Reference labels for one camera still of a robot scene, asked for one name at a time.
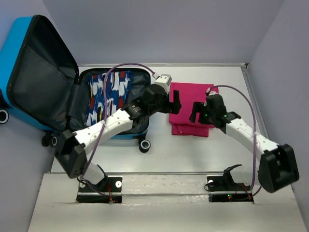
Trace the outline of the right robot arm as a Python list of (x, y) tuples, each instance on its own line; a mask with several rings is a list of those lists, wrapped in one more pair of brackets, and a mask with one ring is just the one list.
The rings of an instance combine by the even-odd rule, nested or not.
[(299, 180), (293, 148), (255, 132), (240, 115), (226, 110), (221, 95), (208, 95), (205, 102), (194, 102), (189, 119), (191, 122), (213, 125), (248, 149), (253, 160), (259, 162), (258, 170), (252, 173), (265, 191), (274, 193)]

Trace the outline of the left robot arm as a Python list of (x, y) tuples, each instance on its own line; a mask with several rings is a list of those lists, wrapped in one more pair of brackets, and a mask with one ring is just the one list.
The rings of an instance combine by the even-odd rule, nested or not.
[(157, 112), (178, 114), (180, 109), (178, 90), (173, 91), (173, 100), (170, 100), (163, 87), (151, 84), (141, 96), (125, 104), (107, 119), (82, 130), (62, 132), (55, 158), (70, 179), (79, 178), (93, 191), (102, 191), (106, 188), (108, 176), (99, 165), (92, 162), (98, 145), (139, 126)]

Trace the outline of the blue white patterned cloth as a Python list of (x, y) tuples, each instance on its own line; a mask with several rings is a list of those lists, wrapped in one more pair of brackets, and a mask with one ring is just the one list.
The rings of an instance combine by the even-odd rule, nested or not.
[(133, 83), (132, 71), (111, 72), (106, 89), (103, 89), (105, 72), (89, 78), (90, 100), (85, 125), (92, 126), (107, 116), (114, 114), (126, 102)]

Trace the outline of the magenta cloth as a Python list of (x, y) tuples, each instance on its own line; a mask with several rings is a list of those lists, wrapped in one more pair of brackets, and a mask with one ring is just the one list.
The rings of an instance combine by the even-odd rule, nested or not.
[(180, 103), (182, 105), (180, 112), (169, 115), (172, 135), (208, 137), (209, 129), (212, 125), (202, 125), (198, 122), (192, 123), (189, 120), (194, 102), (204, 102), (206, 100), (206, 90), (214, 86), (213, 84), (193, 84), (172, 82), (170, 84), (170, 98), (173, 99), (173, 91), (179, 91)]

